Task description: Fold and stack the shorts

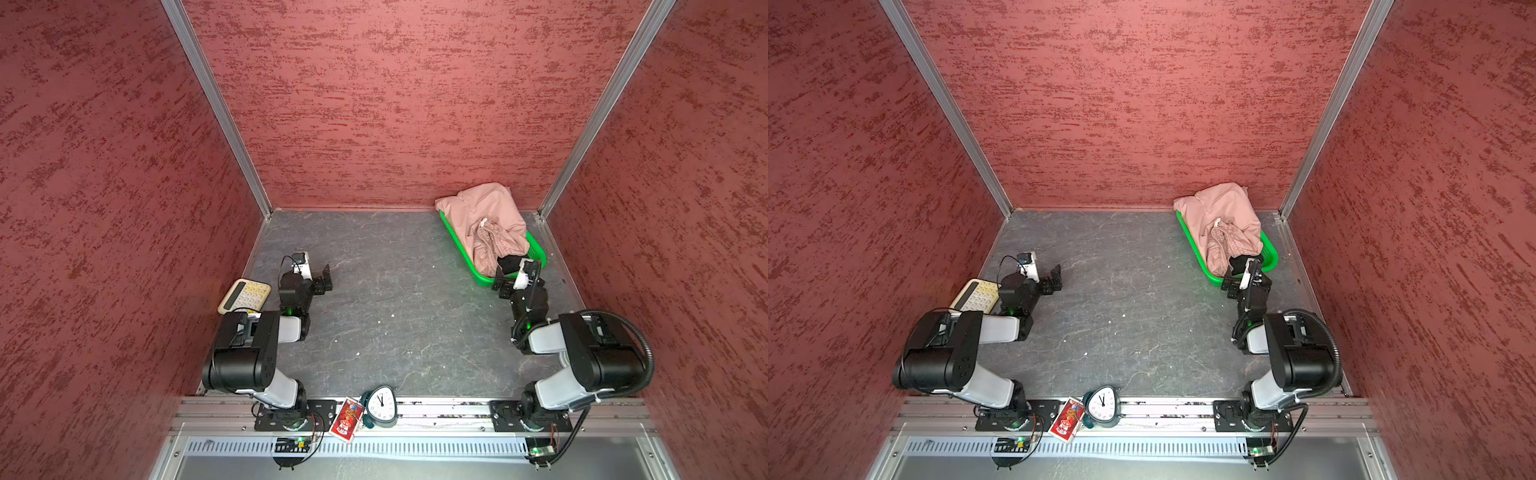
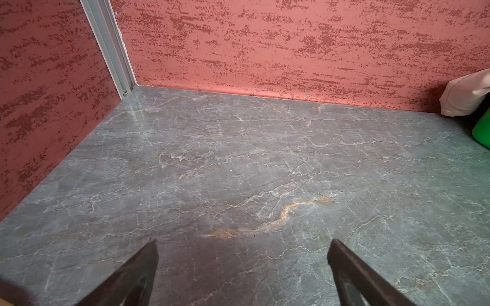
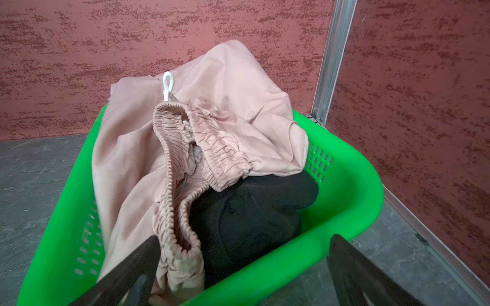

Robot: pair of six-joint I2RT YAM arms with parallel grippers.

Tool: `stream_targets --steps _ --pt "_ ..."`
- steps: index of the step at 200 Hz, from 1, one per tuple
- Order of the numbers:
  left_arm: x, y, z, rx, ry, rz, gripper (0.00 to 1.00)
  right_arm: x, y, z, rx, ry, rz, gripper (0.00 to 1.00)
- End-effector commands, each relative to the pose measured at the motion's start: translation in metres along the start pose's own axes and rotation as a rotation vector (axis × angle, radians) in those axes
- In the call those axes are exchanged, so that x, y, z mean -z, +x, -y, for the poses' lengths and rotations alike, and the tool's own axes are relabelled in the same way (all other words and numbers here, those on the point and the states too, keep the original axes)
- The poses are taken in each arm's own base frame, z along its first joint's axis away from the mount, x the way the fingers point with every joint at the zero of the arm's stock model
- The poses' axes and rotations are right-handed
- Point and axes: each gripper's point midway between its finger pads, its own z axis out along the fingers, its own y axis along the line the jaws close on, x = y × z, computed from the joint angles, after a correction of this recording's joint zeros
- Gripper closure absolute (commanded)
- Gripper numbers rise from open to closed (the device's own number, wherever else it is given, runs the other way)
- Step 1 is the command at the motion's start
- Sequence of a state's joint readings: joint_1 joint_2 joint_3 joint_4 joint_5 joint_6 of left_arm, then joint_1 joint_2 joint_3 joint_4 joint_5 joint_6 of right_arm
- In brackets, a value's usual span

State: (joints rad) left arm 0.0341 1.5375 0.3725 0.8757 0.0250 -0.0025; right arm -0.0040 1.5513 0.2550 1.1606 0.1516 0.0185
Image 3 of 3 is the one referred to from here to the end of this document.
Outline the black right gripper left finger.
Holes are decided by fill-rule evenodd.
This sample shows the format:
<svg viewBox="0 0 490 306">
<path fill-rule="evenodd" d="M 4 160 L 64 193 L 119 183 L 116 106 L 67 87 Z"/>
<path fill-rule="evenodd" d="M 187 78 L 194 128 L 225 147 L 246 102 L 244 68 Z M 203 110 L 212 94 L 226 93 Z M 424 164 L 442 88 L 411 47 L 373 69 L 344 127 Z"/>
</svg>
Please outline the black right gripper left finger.
<svg viewBox="0 0 490 306">
<path fill-rule="evenodd" d="M 161 249 L 149 237 L 72 305 L 149 305 Z"/>
</svg>

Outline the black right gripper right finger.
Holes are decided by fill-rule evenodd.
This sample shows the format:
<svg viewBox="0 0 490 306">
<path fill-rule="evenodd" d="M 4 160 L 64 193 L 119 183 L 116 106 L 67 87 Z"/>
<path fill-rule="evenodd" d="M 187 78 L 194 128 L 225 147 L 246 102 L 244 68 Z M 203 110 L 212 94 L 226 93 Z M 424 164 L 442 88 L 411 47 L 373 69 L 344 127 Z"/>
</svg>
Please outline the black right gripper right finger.
<svg viewBox="0 0 490 306">
<path fill-rule="evenodd" d="M 342 236 L 330 240 L 327 257 L 340 305 L 422 305 Z"/>
</svg>

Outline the pink drawstring shorts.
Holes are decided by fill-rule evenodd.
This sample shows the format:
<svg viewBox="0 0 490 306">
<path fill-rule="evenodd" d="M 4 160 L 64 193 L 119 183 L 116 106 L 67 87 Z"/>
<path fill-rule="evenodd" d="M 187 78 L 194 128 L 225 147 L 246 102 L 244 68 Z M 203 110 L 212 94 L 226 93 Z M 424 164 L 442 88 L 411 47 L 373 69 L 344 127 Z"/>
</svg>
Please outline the pink drawstring shorts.
<svg viewBox="0 0 490 306">
<path fill-rule="evenodd" d="M 160 257 L 149 301 L 173 305 L 204 289 L 192 203 L 249 176 L 304 169 L 309 140 L 292 106 L 239 41 L 163 75 L 113 84 L 93 149 L 107 275 L 151 236 Z"/>
</svg>

